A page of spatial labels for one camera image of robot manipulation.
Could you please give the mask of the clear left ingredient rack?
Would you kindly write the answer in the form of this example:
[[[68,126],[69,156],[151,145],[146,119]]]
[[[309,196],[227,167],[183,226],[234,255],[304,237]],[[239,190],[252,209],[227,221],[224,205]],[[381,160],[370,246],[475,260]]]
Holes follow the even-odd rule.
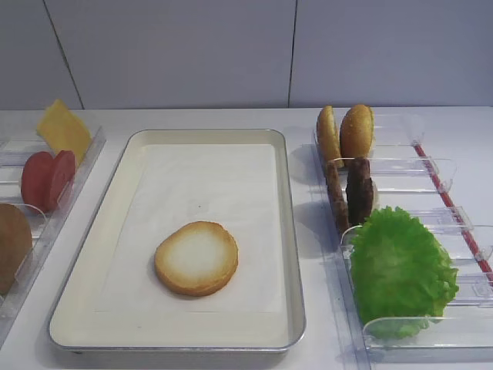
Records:
[[[92,141],[82,164],[62,191],[58,200],[58,208],[48,214],[38,213],[35,207],[24,204],[20,193],[25,162],[39,151],[49,151],[48,144],[34,133],[23,133],[23,135],[10,137],[1,136],[1,202],[20,209],[26,216],[32,233],[32,249],[15,272],[12,287],[1,296],[1,341],[7,338],[45,259],[106,143],[106,136],[101,126],[92,127],[90,133]]]

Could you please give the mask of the left tomato slice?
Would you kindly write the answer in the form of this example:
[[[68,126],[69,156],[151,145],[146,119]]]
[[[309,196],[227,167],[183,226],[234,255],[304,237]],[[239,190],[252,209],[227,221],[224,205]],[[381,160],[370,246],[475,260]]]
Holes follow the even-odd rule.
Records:
[[[25,204],[34,206],[43,213],[48,211],[45,205],[45,195],[53,160],[49,152],[34,153],[28,158],[22,171],[22,199]]]

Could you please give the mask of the clear right ingredient rack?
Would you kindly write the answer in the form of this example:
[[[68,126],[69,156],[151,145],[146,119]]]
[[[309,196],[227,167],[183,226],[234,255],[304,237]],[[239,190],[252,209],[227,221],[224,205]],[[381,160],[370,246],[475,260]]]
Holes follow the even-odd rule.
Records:
[[[444,314],[401,339],[379,339],[362,323],[354,300],[350,256],[356,227],[339,235],[317,139],[311,144],[317,176],[311,187],[320,204],[321,253],[327,272],[340,359],[346,369],[393,368],[398,362],[489,362],[492,359],[492,228],[474,224],[451,199],[456,174],[451,159],[429,156],[419,116],[379,114],[377,142],[368,154],[375,207],[400,207],[436,237],[457,269],[459,287]]]

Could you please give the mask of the right tomato slice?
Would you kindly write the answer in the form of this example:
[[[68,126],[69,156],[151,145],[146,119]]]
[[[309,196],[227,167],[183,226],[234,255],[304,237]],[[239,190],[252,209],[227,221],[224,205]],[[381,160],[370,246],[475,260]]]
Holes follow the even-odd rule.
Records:
[[[48,187],[45,194],[45,206],[48,211],[57,208],[62,191],[74,175],[74,153],[71,150],[61,150],[53,160],[49,172]]]

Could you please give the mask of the meat patty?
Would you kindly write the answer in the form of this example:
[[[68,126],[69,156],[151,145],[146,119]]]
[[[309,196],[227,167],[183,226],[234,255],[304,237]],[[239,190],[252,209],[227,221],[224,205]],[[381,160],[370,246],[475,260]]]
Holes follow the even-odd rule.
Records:
[[[350,225],[363,224],[371,215],[374,205],[374,186],[368,159],[357,157],[350,161],[346,196]]]
[[[342,194],[337,165],[334,161],[325,165],[325,179],[327,192],[330,198],[332,213],[339,235],[350,226],[348,222],[347,204]]]

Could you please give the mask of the clear ingredient rack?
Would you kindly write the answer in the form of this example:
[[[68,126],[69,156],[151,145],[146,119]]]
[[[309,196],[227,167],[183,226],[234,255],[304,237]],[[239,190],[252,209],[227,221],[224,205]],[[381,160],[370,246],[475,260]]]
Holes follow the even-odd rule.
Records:
[[[398,362],[489,362],[492,359],[492,228],[474,224],[451,199],[456,174],[451,159],[429,156],[419,116],[379,114],[377,142],[368,154],[375,207],[400,207],[436,237],[457,269],[459,287],[444,314],[401,339],[379,339],[362,323],[354,300],[350,256],[356,227],[339,235],[317,139],[311,144],[317,176],[311,187],[320,204],[321,253],[327,272],[340,359],[346,369],[393,368]]]
[[[23,135],[10,137],[1,136],[1,202],[20,209],[26,216],[32,233],[32,249],[15,272],[12,287],[1,296],[1,341],[7,338],[45,259],[106,143],[106,136],[101,126],[92,127],[90,133],[92,141],[82,164],[62,191],[58,200],[58,208],[48,214],[38,213],[35,207],[24,204],[20,193],[25,162],[39,151],[49,151],[48,144],[34,133],[23,133]]]

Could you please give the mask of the right meat patty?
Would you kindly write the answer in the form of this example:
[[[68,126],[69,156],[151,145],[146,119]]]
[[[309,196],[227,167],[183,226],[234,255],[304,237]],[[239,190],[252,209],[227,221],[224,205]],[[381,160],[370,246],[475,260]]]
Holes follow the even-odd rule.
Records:
[[[363,224],[371,215],[374,205],[374,186],[368,159],[357,157],[350,161],[346,196],[350,225]]]

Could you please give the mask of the brown bun in left rack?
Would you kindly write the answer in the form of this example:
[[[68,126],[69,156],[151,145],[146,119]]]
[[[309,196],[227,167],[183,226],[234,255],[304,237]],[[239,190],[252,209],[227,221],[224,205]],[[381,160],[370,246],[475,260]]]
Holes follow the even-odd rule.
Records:
[[[1,204],[1,294],[7,294],[15,274],[32,249],[31,227],[16,206]]]

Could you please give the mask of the white paper tray liner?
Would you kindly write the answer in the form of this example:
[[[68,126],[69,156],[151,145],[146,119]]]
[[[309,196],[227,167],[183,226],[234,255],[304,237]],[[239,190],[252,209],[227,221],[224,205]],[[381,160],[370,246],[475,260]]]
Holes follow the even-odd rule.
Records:
[[[123,220],[96,302],[99,311],[276,312],[283,305],[275,152],[267,144],[147,145],[121,163],[109,195]],[[221,224],[239,264],[215,294],[172,293],[153,270],[155,249],[193,221]]]

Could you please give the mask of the yellow cheese slice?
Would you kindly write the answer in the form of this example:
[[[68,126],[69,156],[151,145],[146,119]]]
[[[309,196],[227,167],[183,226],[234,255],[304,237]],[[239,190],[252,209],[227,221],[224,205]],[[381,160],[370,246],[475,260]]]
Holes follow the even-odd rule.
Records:
[[[92,142],[89,129],[84,122],[72,113],[60,99],[49,106],[36,127],[55,154],[62,150],[72,151],[78,167]]]

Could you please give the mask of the tomato slice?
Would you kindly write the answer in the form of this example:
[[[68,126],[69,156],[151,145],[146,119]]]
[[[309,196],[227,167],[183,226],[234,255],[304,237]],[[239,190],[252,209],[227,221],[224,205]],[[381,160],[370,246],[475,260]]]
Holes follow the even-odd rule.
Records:
[[[34,153],[28,158],[22,171],[22,199],[25,204],[34,206],[43,213],[48,211],[45,205],[45,195],[53,160],[49,152]]]
[[[48,211],[57,208],[62,191],[74,175],[74,153],[71,150],[61,150],[53,160],[49,172],[48,187],[45,194],[45,206]]]

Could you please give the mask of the green lettuce leaf in rack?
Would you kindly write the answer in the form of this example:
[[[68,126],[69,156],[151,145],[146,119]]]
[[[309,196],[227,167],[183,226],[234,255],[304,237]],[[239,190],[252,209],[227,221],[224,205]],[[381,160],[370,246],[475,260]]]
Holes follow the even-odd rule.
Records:
[[[375,338],[416,335],[444,314],[459,290],[448,252],[400,207],[373,211],[352,243],[354,298]]]

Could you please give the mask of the left bun half right rack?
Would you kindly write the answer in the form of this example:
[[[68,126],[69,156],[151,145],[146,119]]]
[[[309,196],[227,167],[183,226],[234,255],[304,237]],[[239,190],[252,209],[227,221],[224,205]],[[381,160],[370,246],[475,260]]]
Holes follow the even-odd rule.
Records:
[[[337,168],[344,166],[340,152],[339,131],[334,120],[332,106],[325,106],[317,117],[317,142],[325,162],[333,162]]]

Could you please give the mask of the metal baking tray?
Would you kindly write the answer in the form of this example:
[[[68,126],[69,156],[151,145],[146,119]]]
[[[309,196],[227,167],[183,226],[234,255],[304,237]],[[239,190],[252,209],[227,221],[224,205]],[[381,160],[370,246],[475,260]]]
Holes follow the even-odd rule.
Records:
[[[194,221],[224,227],[239,264],[218,292],[174,294],[159,244]],[[287,151],[273,129],[147,129],[131,135],[49,323],[81,350],[273,351],[306,328]]]

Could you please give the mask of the toasted bottom bun slice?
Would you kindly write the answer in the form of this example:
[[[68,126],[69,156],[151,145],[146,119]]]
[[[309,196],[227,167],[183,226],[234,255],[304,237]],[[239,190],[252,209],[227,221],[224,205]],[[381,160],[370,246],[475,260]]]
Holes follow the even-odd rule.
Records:
[[[224,288],[236,273],[239,249],[233,235],[209,221],[189,223],[156,249],[154,270],[176,294],[203,297]]]

